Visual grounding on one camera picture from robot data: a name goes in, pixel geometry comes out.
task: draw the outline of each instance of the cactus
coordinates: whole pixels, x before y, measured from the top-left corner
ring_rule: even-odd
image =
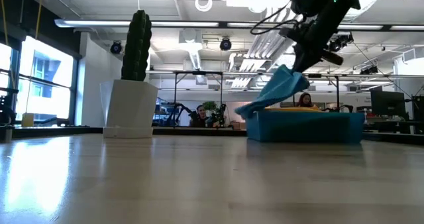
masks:
[[[143,10],[137,11],[132,17],[127,34],[121,79],[142,82],[146,77],[152,22]]]

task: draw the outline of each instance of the man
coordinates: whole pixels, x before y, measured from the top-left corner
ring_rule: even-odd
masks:
[[[196,119],[190,120],[190,127],[205,128],[206,127],[206,120],[208,119],[208,117],[206,116],[205,108],[203,107],[203,105],[199,105],[196,108],[196,111],[197,111]]]

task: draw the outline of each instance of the woman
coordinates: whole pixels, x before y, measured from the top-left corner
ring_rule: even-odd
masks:
[[[298,107],[314,107],[312,105],[311,95],[309,93],[304,92],[300,98],[299,102],[297,102]]]

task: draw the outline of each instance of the wooden table surface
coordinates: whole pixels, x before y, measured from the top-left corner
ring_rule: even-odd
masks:
[[[424,223],[424,149],[244,137],[0,144],[0,223]]]

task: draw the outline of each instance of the person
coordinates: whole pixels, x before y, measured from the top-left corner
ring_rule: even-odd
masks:
[[[208,119],[208,117],[206,116],[206,110],[204,108],[203,105],[199,105],[196,108],[197,111],[197,116],[196,119],[191,119],[190,120],[190,127],[201,127],[201,128],[205,128],[206,127],[206,120]]]
[[[314,107],[312,105],[311,95],[307,92],[304,92],[297,102],[298,107]]]

